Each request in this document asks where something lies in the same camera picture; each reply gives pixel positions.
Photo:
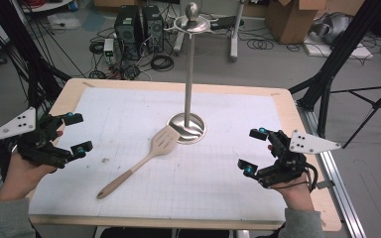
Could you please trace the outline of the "person's left hand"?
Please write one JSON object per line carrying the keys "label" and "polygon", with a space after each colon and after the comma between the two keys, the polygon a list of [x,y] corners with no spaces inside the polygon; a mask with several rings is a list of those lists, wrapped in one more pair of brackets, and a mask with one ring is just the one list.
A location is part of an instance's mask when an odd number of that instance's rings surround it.
{"label": "person's left hand", "polygon": [[25,198],[35,189],[41,179],[57,168],[49,165],[35,165],[24,160],[18,152],[11,155],[7,176],[0,189],[0,202]]}

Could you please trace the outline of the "grey bag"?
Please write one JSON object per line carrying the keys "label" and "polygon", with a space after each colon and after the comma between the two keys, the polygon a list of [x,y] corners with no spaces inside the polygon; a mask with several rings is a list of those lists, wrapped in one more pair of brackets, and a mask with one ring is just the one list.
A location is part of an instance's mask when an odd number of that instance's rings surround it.
{"label": "grey bag", "polygon": [[310,32],[315,33],[328,45],[333,45],[347,30],[352,17],[341,12],[324,13],[315,19]]}

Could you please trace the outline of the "white flat board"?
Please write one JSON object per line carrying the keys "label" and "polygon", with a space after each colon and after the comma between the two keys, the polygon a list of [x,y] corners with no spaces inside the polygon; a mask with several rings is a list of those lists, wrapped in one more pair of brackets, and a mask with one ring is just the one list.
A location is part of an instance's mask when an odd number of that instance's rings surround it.
{"label": "white flat board", "polygon": [[[307,35],[304,41],[304,48],[310,57],[327,58],[332,52],[331,45],[327,44],[316,34]],[[358,44],[350,57],[358,60],[371,60],[373,55],[362,44]]]}

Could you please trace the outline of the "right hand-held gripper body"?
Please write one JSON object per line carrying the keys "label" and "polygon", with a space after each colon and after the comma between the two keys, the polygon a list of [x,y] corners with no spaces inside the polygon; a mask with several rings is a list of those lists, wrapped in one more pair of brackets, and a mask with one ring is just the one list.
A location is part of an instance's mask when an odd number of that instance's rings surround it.
{"label": "right hand-held gripper body", "polygon": [[307,161],[306,154],[337,150],[340,144],[294,130],[288,137],[282,130],[268,131],[267,140],[273,146],[271,154],[276,158],[273,166],[257,172],[258,182],[265,188],[274,184],[288,182],[298,178],[302,173],[312,171],[314,177],[308,177],[310,189],[315,189],[318,182],[318,170]]}

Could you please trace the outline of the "black computer tower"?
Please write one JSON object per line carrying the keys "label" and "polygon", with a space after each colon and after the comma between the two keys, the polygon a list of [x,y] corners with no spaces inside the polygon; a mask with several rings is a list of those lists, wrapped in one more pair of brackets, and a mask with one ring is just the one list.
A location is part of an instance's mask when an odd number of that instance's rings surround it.
{"label": "black computer tower", "polygon": [[122,5],[114,24],[122,57],[137,60],[139,47],[143,43],[142,25],[139,8],[136,5]]}
{"label": "black computer tower", "polygon": [[149,53],[161,53],[164,50],[163,17],[157,6],[142,8],[143,28]]}

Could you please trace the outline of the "steel utensil hanging stand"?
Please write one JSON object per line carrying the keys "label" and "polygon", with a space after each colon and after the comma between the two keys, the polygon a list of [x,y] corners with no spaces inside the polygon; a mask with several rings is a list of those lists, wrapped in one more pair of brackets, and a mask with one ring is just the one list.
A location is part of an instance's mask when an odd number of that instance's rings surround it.
{"label": "steel utensil hanging stand", "polygon": [[209,32],[210,22],[200,16],[200,10],[196,3],[189,2],[185,8],[185,14],[175,19],[173,30],[177,30],[188,37],[185,110],[183,113],[173,115],[167,124],[180,133],[178,138],[180,144],[189,145],[200,141],[207,130],[204,120],[191,112],[191,97],[195,37]]}

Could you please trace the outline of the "black flat device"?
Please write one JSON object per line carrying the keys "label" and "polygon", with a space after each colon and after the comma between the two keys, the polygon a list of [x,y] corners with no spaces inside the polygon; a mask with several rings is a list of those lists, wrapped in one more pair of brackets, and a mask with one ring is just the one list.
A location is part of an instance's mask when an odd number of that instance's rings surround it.
{"label": "black flat device", "polygon": [[240,20],[239,24],[236,24],[235,16],[220,17],[210,22],[210,28],[213,31],[223,30],[223,29],[234,29],[243,25],[244,25],[243,20]]}

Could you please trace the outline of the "beige slotted spatula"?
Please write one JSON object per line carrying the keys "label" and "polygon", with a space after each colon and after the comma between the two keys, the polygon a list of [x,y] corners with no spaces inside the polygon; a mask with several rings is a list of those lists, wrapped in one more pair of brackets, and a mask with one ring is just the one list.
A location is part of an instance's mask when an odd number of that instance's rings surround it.
{"label": "beige slotted spatula", "polygon": [[176,143],[180,135],[181,134],[177,132],[172,126],[165,126],[152,138],[150,151],[148,155],[145,158],[143,158],[140,162],[138,162],[136,165],[134,165],[131,169],[129,169],[121,176],[110,182],[97,194],[96,198],[105,198],[151,159],[158,156],[166,155],[169,152],[171,152],[173,148],[176,146]]}

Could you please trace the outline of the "person's right hand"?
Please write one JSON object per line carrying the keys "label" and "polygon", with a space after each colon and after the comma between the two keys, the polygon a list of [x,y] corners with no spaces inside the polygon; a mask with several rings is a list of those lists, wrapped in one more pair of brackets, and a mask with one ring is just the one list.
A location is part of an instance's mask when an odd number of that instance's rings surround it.
{"label": "person's right hand", "polygon": [[302,173],[298,178],[288,182],[274,184],[272,189],[283,196],[287,207],[290,209],[300,211],[313,211],[315,209],[306,173]]}

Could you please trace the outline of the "white stand base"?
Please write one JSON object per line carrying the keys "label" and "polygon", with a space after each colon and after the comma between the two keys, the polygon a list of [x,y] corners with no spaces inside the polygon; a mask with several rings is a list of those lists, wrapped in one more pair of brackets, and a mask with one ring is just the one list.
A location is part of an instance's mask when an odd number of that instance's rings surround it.
{"label": "white stand base", "polygon": [[[180,14],[186,14],[186,4],[191,2],[192,0],[179,0],[180,1]],[[234,17],[234,24],[231,27],[231,36],[230,36],[230,60],[232,62],[236,62],[238,58],[238,32],[240,22],[242,20],[244,4],[246,0],[237,0],[239,5],[237,8],[236,16]],[[173,51],[176,56],[180,54],[182,49],[182,44],[184,40],[184,34],[178,33],[176,41],[174,43]]]}

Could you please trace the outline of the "small white power box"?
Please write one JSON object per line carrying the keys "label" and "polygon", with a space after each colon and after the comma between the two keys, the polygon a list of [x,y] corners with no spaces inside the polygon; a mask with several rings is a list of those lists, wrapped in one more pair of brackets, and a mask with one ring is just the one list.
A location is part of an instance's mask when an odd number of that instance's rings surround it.
{"label": "small white power box", "polygon": [[114,56],[114,40],[113,39],[104,40],[103,52],[107,57]]}

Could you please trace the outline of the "large cardboard box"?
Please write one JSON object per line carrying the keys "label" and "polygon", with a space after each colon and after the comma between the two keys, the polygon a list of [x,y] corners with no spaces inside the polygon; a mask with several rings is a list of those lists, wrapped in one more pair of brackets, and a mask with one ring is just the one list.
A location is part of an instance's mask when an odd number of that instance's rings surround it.
{"label": "large cardboard box", "polygon": [[275,40],[299,44],[305,40],[319,10],[326,0],[270,0],[265,24]]}

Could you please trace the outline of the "black metal frame post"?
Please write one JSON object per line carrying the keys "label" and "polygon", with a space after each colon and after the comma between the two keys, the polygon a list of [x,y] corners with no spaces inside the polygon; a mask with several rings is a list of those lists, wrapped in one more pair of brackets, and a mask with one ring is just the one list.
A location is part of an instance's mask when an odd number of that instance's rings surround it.
{"label": "black metal frame post", "polygon": [[70,76],[45,60],[11,0],[0,0],[0,47],[28,85],[28,105],[49,111]]}
{"label": "black metal frame post", "polygon": [[380,17],[381,0],[364,0],[320,70],[313,77],[289,89],[292,94],[306,90],[305,95],[297,100],[297,105],[305,111],[312,112],[317,102],[320,101],[316,132],[323,138],[325,137],[327,108],[332,82],[366,33]]}

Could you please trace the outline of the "white grid mat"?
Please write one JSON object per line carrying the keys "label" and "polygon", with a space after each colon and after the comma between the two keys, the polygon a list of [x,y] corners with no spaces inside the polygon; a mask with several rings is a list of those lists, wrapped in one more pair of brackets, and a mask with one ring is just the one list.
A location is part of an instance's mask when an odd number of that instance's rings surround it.
{"label": "white grid mat", "polygon": [[284,218],[285,203],[238,169],[239,160],[261,168],[274,160],[253,128],[281,127],[270,96],[194,93],[191,110],[206,123],[204,137],[177,145],[146,163],[107,197],[98,193],[149,152],[153,136],[184,108],[180,92],[87,88],[77,103],[81,123],[65,128],[58,145],[89,141],[86,157],[43,178],[33,215],[270,220]]}

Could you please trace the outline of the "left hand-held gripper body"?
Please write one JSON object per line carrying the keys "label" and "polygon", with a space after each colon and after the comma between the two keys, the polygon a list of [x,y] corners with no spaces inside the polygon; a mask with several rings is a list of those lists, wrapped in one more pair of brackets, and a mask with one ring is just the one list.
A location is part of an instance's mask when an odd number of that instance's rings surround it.
{"label": "left hand-held gripper body", "polygon": [[37,119],[37,110],[29,107],[0,127],[0,141],[16,138],[18,153],[26,160],[39,165],[63,169],[71,159],[71,152],[54,146],[62,124],[69,125],[71,113]]}

